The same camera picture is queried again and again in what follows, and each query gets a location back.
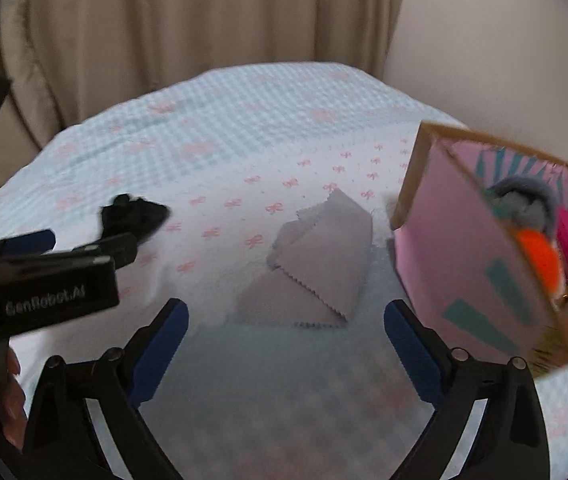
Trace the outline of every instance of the bed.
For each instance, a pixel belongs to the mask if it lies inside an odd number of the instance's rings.
[[[65,130],[0,190],[0,237],[50,227],[56,249],[99,235],[121,192],[172,214],[118,271],[115,310],[15,338],[30,396],[44,361],[88,360],[124,344],[165,298],[192,316],[142,416],[185,478],[388,478],[432,413],[385,337],[405,296],[385,249],[419,121],[461,125],[340,64],[214,70]],[[372,267],[347,330],[242,326],[235,300],[279,228],[339,187],[373,216]],[[568,477],[568,368],[538,381],[552,478]],[[481,416],[477,403],[448,476]],[[94,421],[114,472],[125,467]]]

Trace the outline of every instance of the mattress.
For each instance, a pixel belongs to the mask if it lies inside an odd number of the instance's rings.
[[[108,312],[14,338],[32,397],[44,361],[122,346],[168,297],[191,326],[141,414],[182,476],[388,478],[424,429],[420,402],[382,326],[405,296],[385,251],[386,206],[419,122],[443,112],[339,64],[252,65],[205,73],[61,132],[0,189],[0,238],[51,228],[56,249],[99,235],[98,211],[127,192],[171,208],[118,271]],[[235,300],[280,227],[339,187],[373,216],[371,271],[345,330],[242,326]],[[568,367],[537,381],[553,479],[568,477]],[[461,468],[477,402],[445,478]],[[114,472],[129,478],[98,410]]]

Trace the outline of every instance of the gray plush item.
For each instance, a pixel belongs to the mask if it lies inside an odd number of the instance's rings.
[[[267,258],[275,270],[238,301],[245,322],[344,326],[355,314],[368,271],[370,214],[341,190],[282,227]]]
[[[559,203],[552,188],[537,176],[507,176],[489,191],[519,227],[544,233],[548,240],[557,234]]]

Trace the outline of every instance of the human hand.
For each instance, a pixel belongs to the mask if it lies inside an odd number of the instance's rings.
[[[24,402],[26,396],[21,386],[15,379],[20,374],[20,362],[12,348],[8,351],[8,362],[6,363],[10,379],[2,393],[2,406],[5,416],[0,416],[4,426],[4,436],[18,449],[24,445],[24,433],[26,432],[26,412]]]

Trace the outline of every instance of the orange fuzzy ball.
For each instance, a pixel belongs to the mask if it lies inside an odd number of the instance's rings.
[[[557,292],[560,286],[561,264],[557,251],[539,231],[521,229],[515,232],[528,261],[537,271],[537,276],[549,294]]]

